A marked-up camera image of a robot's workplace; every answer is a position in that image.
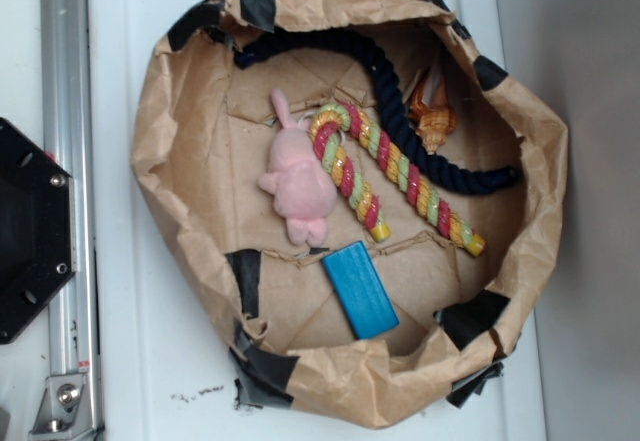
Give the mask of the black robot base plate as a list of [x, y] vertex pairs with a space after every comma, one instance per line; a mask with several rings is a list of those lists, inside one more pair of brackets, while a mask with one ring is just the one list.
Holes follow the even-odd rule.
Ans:
[[1, 120], [1, 343], [14, 342], [74, 274], [69, 174]]

